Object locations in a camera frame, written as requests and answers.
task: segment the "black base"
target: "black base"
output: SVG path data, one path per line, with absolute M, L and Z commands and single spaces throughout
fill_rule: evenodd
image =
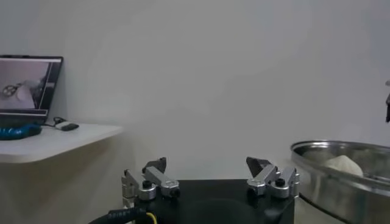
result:
M 135 201 L 154 213 L 159 224 L 293 224 L 294 198 L 269 195 L 261 198 L 247 193 L 246 180 L 181 180 L 177 200 L 163 198 Z M 136 224 L 152 224 L 149 218 Z

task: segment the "black object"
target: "black object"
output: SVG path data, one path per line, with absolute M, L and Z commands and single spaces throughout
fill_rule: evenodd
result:
M 35 66 L 36 63 L 47 63 L 48 67 L 45 70 L 44 77 L 37 81 L 37 85 L 29 86 L 29 90 L 34 102 L 34 108 L 23 108 L 20 105 L 17 108 L 0 108 L 0 127 L 21 127 L 27 124 L 43 124 L 48 118 L 49 109 L 51 106 L 54 90 L 57 84 L 58 76 L 63 63 L 63 57 L 42 57 L 30 55 L 0 55 L 0 63 L 12 63 L 10 65 L 27 64 Z M 0 89 L 0 100 L 7 100 L 8 97 L 15 97 L 16 91 L 24 83 L 6 83 Z
M 142 216 L 146 216 L 146 211 L 142 208 L 111 210 L 107 215 L 93 220 L 90 224 L 122 224 L 131 222 Z
M 390 122 L 390 94 L 389 94 L 388 98 L 386 99 L 386 105 L 388 108 L 388 111 L 386 114 L 386 123 L 389 123 Z
M 75 124 L 75 123 L 68 122 L 68 121 L 64 121 L 64 122 L 61 122 L 59 124 L 56 124 L 55 128 L 59 129 L 61 131 L 71 131 L 71 130 L 79 128 L 79 125 Z
M 152 182 L 150 182 L 149 180 L 144 180 L 142 182 L 142 188 L 143 189 L 150 189 L 152 187 Z
M 294 197 L 246 194 L 247 180 L 180 180 L 180 198 L 135 199 L 135 207 L 158 217 L 159 224 L 293 224 Z M 151 224 L 148 217 L 137 224 Z
M 285 184 L 286 184 L 286 181 L 284 179 L 279 178 L 279 179 L 275 180 L 275 185 L 277 187 L 283 187 Z
M 161 173 L 165 173 L 166 169 L 166 157 L 162 157 L 158 160 L 147 162 L 146 166 L 142 168 L 142 173 L 145 173 L 147 167 L 154 166 Z
M 62 117 L 53 117 L 54 124 L 43 124 L 43 126 L 53 127 L 61 131 L 71 131 L 80 127 L 80 125 L 68 122 Z
M 266 159 L 258 159 L 253 157 L 246 158 L 246 164 L 253 177 L 257 176 L 267 165 L 271 163 Z
M 17 140 L 39 135 L 42 128 L 39 125 L 29 124 L 18 128 L 0 128 L 0 140 Z

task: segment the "screw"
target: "screw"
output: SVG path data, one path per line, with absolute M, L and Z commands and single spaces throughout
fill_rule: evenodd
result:
M 285 181 L 284 179 L 281 179 L 281 178 L 279 178 L 279 179 L 277 179 L 277 180 L 275 181 L 275 185 L 276 185 L 277 187 L 284 187 L 285 184 L 286 184 L 286 181 Z
M 150 182 L 149 180 L 144 180 L 142 182 L 142 188 L 143 189 L 150 189 L 150 188 L 152 188 L 152 182 Z

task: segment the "wall-mounted shelf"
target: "wall-mounted shelf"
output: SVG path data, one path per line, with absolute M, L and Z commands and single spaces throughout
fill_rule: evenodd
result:
M 37 136 L 0 141 L 0 163 L 29 163 L 43 160 L 123 132 L 122 127 L 80 124 L 65 132 L 45 127 Z

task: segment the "white wall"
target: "white wall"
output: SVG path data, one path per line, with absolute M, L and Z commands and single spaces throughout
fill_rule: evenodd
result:
M 0 217 L 86 223 L 121 204 L 122 169 L 160 156 L 176 178 L 245 178 L 246 156 L 283 164 L 299 140 L 390 144 L 389 9 L 387 0 L 2 1 L 0 52 L 66 58 L 52 115 L 127 131 L 1 168 Z

